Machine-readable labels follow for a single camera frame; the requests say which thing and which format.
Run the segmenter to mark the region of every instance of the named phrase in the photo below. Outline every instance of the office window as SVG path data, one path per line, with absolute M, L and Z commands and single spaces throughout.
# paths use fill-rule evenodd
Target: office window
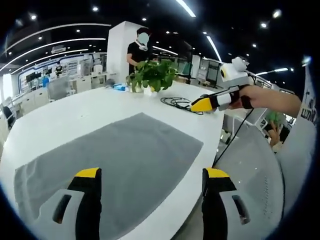
M 14 95 L 14 90 L 12 87 L 12 78 L 11 74 L 5 74 L 3 75 L 3 98 L 6 100 L 8 97 L 13 97 Z

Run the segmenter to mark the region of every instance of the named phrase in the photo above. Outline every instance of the office desk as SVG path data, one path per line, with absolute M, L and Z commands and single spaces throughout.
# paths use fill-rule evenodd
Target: office desk
M 145 113 L 200 140 L 203 147 L 170 195 L 141 224 L 121 240 L 170 240 L 182 226 L 202 191 L 202 169 L 216 156 L 224 112 L 197 115 L 160 102 L 161 97 L 191 101 L 212 91 L 174 82 L 157 96 L 97 88 L 54 101 L 35 109 L 15 123 L 3 147 L 0 180 L 16 208 L 15 169 L 73 139 L 110 123 Z

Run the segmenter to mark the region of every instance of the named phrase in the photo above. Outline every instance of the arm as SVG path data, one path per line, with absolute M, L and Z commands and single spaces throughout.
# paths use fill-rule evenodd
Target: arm
M 301 101 L 293 94 L 249 85 L 240 90 L 240 96 L 248 96 L 254 108 L 267 108 L 296 118 L 300 111 Z M 230 106 L 231 109 L 243 108 L 241 100 Z
M 270 121 L 270 125 L 271 125 L 272 129 L 277 133 L 279 127 L 275 125 L 274 121 Z
M 131 64 L 131 65 L 133 65 L 133 66 L 137 66 L 138 65 L 138 63 L 135 60 L 132 59 L 132 53 L 128 53 L 126 55 L 126 62 Z

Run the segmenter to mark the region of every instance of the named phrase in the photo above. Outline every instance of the human hand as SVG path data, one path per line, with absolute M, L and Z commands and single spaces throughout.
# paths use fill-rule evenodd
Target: human hand
M 253 108 L 260 108 L 263 105 L 263 101 L 265 100 L 266 92 L 265 89 L 256 86 L 249 85 L 242 88 L 239 93 L 240 97 L 247 96 L 250 99 L 250 104 Z M 241 98 L 239 98 L 236 102 L 232 103 L 228 107 L 229 109 L 243 109 L 244 106 L 242 104 Z

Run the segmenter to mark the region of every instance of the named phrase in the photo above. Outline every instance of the person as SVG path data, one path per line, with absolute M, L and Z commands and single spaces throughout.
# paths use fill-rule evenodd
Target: person
M 273 147 L 280 141 L 280 131 L 281 125 L 284 124 L 285 116 L 279 112 L 271 111 L 266 116 L 266 121 L 268 124 L 265 126 L 264 130 L 267 135 L 271 138 L 270 146 Z
M 60 61 L 58 61 L 57 63 L 57 66 L 55 68 L 55 74 L 56 74 L 56 77 L 58 78 L 60 74 L 62 74 L 62 66 L 60 65 Z
M 149 37 L 151 35 L 148 28 L 141 27 L 136 31 L 137 39 L 128 46 L 126 61 L 129 63 L 129 75 L 135 72 L 135 66 L 137 66 L 139 62 L 151 59 L 152 47 L 148 46 L 148 41 L 139 41 L 139 36 L 143 33 Z
M 49 83 L 50 74 L 47 73 L 42 79 L 42 87 L 45 88 Z

